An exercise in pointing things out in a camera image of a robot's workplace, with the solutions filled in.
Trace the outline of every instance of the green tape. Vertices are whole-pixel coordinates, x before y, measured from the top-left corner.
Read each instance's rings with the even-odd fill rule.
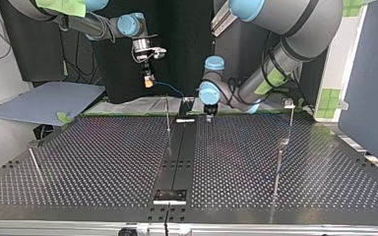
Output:
[[[361,7],[364,6],[363,0],[344,0],[343,17],[358,17]]]
[[[273,69],[273,71],[268,75],[269,82],[275,86],[279,87],[286,83],[284,75],[278,71],[278,69]],[[262,82],[259,87],[254,91],[257,95],[265,95],[270,91],[272,87],[266,82]]]
[[[35,0],[40,8],[51,9],[69,16],[84,17],[86,15],[85,0]]]
[[[57,118],[59,121],[63,122],[64,124],[69,124],[74,120],[72,117],[70,117],[64,112],[57,112]]]
[[[340,106],[340,94],[340,89],[323,88],[316,117],[333,119]]]

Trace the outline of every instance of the vertical metal post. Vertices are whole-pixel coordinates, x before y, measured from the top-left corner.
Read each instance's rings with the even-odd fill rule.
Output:
[[[169,119],[169,115],[168,115],[168,99],[167,97],[165,98],[165,117],[166,117],[166,120],[167,120],[167,132],[170,133],[170,119]]]
[[[284,155],[284,151],[280,148],[278,152],[278,164],[276,167],[276,179],[275,179],[275,189],[273,191],[273,196],[278,196],[278,187],[279,187],[279,176],[281,175],[281,166],[282,166],[282,156]]]

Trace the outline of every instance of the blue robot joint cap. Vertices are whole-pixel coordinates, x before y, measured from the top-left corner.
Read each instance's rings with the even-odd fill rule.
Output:
[[[220,56],[210,56],[205,60],[205,69],[223,71],[225,69],[225,61]]]
[[[125,36],[136,36],[141,30],[139,18],[135,15],[123,15],[118,19],[118,30]]]

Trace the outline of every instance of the gray panel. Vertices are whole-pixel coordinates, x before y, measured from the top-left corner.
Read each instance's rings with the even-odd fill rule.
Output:
[[[79,120],[35,150],[36,163],[25,154],[3,166],[0,219],[141,222],[163,215],[149,208],[168,157],[165,127],[165,117]]]
[[[378,1],[368,7],[340,129],[378,157]]]
[[[274,200],[278,143],[288,120],[198,119],[192,186],[174,185],[191,189],[184,221],[378,225],[378,168],[307,115],[295,115]],[[175,183],[187,176],[177,175]]]

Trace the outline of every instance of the perforated metal table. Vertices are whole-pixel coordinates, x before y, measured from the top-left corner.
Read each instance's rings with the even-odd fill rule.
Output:
[[[180,232],[190,224],[202,228],[197,234],[212,228],[251,234],[292,225],[368,232],[366,225],[378,233],[378,168],[306,114],[295,115],[274,198],[288,120],[226,115],[208,123],[199,116],[173,123],[168,133],[165,117],[81,118],[2,166],[0,227],[82,222],[112,233],[131,223],[163,234],[164,227]],[[186,205],[154,205],[158,190],[187,191]]]

